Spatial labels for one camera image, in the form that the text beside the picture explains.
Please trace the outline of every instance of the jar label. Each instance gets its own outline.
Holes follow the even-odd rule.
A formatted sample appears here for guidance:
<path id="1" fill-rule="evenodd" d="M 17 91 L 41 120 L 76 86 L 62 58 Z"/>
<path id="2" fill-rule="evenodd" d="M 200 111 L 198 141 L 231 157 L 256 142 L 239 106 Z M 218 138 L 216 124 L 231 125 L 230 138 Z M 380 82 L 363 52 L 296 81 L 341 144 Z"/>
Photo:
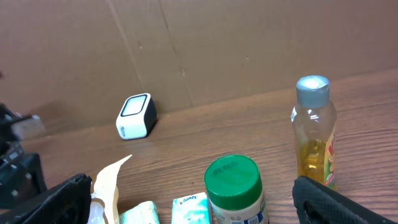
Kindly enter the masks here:
<path id="1" fill-rule="evenodd" d="M 267 224 L 269 221 L 264 193 L 250 210 L 227 211 L 213 204 L 212 207 L 219 224 Z"/>

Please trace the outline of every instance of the green packet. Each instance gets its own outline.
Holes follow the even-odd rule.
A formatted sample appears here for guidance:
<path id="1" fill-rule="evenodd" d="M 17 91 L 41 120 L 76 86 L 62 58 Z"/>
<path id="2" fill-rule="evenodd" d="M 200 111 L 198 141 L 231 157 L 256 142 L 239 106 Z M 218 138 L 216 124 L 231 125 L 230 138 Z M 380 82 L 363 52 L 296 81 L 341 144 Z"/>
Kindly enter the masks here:
<path id="1" fill-rule="evenodd" d="M 154 202 L 142 202 L 119 215 L 120 224 L 159 224 Z"/>

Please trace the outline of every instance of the silver bottle cap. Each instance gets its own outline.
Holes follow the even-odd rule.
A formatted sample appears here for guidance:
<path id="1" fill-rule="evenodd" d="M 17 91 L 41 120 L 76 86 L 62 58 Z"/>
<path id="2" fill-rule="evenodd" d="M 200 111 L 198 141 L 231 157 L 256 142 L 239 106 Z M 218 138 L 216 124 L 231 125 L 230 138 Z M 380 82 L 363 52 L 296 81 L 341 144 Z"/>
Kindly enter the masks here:
<path id="1" fill-rule="evenodd" d="M 306 108 L 320 108 L 329 103 L 329 80 L 319 75 L 301 78 L 296 84 L 297 102 Z"/>

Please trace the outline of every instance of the plastic bottle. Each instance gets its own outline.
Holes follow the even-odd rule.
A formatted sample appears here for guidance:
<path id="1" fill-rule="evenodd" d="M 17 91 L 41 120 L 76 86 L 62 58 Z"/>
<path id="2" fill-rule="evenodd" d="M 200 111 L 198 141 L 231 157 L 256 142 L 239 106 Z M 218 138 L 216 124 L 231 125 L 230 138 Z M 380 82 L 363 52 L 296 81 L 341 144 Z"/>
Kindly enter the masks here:
<path id="1" fill-rule="evenodd" d="M 205 186 L 218 224 L 268 223 L 260 171 L 252 159 L 217 159 L 205 172 Z"/>
<path id="2" fill-rule="evenodd" d="M 336 190 L 336 110 L 329 100 L 329 80 L 318 75 L 296 84 L 297 105 L 292 112 L 298 175 L 306 175 Z"/>

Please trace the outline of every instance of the yellow oil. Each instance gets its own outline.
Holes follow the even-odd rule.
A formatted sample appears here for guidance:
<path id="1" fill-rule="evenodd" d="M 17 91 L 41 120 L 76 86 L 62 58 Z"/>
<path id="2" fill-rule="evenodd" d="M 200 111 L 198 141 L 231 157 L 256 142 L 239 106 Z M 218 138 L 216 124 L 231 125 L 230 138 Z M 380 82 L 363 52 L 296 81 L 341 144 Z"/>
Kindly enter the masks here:
<path id="1" fill-rule="evenodd" d="M 321 184 L 325 184 L 323 177 L 325 148 L 326 142 L 317 139 L 310 140 L 301 146 L 298 152 L 300 157 L 297 158 L 298 175 L 306 175 Z"/>

